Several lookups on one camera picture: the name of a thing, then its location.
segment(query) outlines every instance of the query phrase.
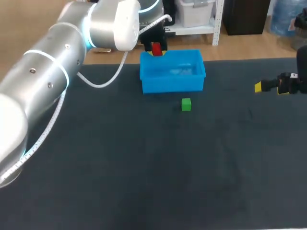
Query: blue container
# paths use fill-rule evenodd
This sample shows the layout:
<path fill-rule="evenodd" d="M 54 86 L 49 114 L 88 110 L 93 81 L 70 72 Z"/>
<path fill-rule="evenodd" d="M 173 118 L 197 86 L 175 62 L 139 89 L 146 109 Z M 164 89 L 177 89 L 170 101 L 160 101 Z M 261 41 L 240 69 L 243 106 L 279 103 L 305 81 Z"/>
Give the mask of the blue container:
<path fill-rule="evenodd" d="M 169 50 L 154 57 L 141 53 L 143 93 L 202 91 L 206 70 L 199 50 Z"/>

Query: green block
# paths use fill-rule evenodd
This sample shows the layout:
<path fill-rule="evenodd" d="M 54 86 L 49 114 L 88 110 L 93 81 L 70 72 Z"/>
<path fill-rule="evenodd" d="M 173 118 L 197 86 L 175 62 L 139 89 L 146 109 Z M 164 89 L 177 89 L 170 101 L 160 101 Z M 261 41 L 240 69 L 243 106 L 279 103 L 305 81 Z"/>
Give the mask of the green block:
<path fill-rule="evenodd" d="M 182 98 L 181 100 L 181 110 L 182 111 L 191 111 L 191 99 L 190 98 Z"/>

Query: white shelf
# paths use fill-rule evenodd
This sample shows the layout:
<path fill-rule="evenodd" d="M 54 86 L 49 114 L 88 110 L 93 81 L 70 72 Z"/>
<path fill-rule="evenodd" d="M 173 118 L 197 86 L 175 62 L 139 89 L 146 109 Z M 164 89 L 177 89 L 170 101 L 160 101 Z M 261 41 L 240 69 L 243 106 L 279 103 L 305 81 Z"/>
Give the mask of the white shelf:
<path fill-rule="evenodd" d="M 166 33 L 175 33 L 176 35 L 202 35 L 202 34 L 213 34 L 214 33 L 214 18 L 210 19 L 208 25 L 195 26 L 195 27 L 183 27 L 179 19 L 176 18 L 176 23 L 171 26 L 165 27 Z"/>
<path fill-rule="evenodd" d="M 176 23 L 171 26 L 165 27 L 165 32 L 175 33 L 176 35 L 203 35 L 213 34 L 212 45 L 217 46 L 219 44 L 220 30 L 222 23 L 224 0 L 216 0 L 213 14 L 215 17 L 210 19 L 210 23 L 204 26 L 196 26 L 191 28 L 185 28 L 182 26 L 179 18 L 176 17 Z"/>

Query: dark gray mat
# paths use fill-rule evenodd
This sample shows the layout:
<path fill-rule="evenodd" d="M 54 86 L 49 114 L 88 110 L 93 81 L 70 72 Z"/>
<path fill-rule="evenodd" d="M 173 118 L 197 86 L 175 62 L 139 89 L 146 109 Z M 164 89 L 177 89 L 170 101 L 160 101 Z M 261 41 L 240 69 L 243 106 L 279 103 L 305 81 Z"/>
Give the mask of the dark gray mat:
<path fill-rule="evenodd" d="M 75 79 L 44 145 L 0 190 L 0 229 L 307 227 L 307 97 L 254 93 L 295 60 L 205 66 L 200 93 L 143 95 L 138 65 L 101 90 Z M 103 82 L 116 68 L 81 72 Z"/>

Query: white storage box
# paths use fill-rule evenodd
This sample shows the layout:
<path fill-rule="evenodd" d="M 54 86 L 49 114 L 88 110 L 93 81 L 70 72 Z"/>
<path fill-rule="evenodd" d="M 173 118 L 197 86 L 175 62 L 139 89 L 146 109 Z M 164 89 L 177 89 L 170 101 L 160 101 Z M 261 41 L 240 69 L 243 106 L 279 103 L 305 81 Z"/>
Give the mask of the white storage box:
<path fill-rule="evenodd" d="M 215 0 L 176 0 L 183 27 L 209 24 L 214 3 Z"/>

